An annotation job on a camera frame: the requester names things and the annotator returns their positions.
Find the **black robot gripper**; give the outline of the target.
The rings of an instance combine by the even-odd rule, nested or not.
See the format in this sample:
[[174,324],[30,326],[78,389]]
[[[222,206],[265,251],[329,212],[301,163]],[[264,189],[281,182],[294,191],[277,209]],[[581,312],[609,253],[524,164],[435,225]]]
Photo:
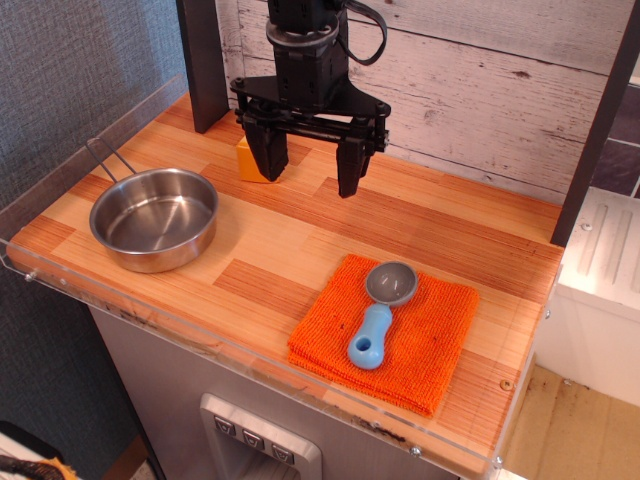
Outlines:
[[276,73],[238,77],[231,90],[237,115],[262,176],[274,182],[289,163],[286,133],[338,143],[338,192],[356,194],[374,152],[388,145],[389,104],[355,87],[349,62],[355,58],[345,37],[269,39]]

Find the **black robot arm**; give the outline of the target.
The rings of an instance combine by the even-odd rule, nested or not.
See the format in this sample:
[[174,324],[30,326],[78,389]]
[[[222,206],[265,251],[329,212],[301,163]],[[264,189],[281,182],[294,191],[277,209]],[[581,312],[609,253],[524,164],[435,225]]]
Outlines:
[[349,64],[375,63],[384,50],[357,57],[349,47],[348,14],[375,22],[383,17],[359,1],[271,1],[266,37],[273,48],[273,76],[238,77],[231,83],[236,116],[259,172],[277,180],[289,162],[287,137],[336,144],[339,194],[356,194],[370,158],[385,150],[391,107],[354,86]]

